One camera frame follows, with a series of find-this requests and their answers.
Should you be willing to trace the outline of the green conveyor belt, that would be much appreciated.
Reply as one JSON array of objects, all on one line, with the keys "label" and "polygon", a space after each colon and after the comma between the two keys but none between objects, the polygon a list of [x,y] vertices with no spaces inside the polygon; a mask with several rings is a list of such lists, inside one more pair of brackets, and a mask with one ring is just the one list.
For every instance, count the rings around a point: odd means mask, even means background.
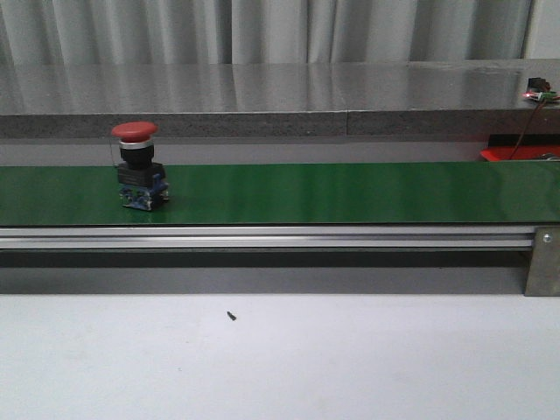
[{"label": "green conveyor belt", "polygon": [[175,165],[170,199],[139,211],[116,170],[3,167],[1,223],[65,225],[556,223],[559,166],[529,161]]}]

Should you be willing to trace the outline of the aluminium conveyor frame rail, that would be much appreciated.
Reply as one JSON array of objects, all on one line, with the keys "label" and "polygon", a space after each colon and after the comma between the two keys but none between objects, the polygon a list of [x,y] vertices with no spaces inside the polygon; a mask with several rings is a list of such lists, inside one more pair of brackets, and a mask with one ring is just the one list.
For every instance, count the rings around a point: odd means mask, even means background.
[{"label": "aluminium conveyor frame rail", "polygon": [[6,227],[20,249],[525,249],[534,226]]}]

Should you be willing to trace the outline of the grey stone shelf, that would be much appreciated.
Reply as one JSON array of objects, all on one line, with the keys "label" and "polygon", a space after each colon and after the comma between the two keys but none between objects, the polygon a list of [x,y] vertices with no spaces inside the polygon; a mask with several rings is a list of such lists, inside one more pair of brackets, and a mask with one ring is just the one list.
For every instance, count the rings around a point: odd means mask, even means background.
[{"label": "grey stone shelf", "polygon": [[248,65],[22,65],[1,69],[4,138],[107,137],[155,123],[163,137],[491,135],[559,131],[528,78],[555,59]]}]

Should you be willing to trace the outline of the small green circuit board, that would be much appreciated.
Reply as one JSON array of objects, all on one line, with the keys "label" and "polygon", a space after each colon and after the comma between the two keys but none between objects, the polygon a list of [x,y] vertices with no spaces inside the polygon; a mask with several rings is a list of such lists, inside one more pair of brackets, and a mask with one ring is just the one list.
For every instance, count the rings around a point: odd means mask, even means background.
[{"label": "small green circuit board", "polygon": [[534,102],[558,103],[559,94],[553,91],[550,83],[541,77],[528,78],[526,92],[522,95],[526,100]]}]

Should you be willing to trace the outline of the red mushroom push button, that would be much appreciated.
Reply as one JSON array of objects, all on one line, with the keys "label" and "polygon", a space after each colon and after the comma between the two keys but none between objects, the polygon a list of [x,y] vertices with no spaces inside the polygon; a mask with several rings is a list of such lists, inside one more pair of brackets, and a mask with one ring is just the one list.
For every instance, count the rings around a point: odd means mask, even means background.
[{"label": "red mushroom push button", "polygon": [[119,138],[122,162],[116,167],[123,207],[152,211],[169,200],[165,168],[155,163],[151,136],[158,131],[153,122],[126,122],[111,130]]}]

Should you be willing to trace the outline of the grey pleated curtain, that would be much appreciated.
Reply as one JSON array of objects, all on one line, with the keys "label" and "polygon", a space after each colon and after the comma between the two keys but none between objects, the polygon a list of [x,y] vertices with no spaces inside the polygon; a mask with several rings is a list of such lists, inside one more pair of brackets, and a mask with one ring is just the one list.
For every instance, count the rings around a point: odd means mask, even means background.
[{"label": "grey pleated curtain", "polygon": [[518,59],[530,1],[4,1],[5,65]]}]

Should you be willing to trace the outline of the red plastic bin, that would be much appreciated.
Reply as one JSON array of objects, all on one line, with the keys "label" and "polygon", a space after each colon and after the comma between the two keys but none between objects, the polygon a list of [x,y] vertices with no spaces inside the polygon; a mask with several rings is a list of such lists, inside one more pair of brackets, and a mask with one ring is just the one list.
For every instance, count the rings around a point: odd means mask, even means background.
[{"label": "red plastic bin", "polygon": [[490,162],[501,160],[538,160],[543,155],[559,156],[558,134],[529,134],[515,147],[519,136],[513,134],[491,135],[488,145],[480,152],[482,159]]}]

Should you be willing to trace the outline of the metal conveyor support bracket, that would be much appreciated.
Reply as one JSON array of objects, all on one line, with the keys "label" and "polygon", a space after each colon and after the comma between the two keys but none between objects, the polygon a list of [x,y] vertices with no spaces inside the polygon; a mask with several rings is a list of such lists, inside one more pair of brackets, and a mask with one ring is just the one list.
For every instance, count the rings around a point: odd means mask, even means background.
[{"label": "metal conveyor support bracket", "polygon": [[535,231],[524,295],[559,296],[559,227],[539,227]]}]

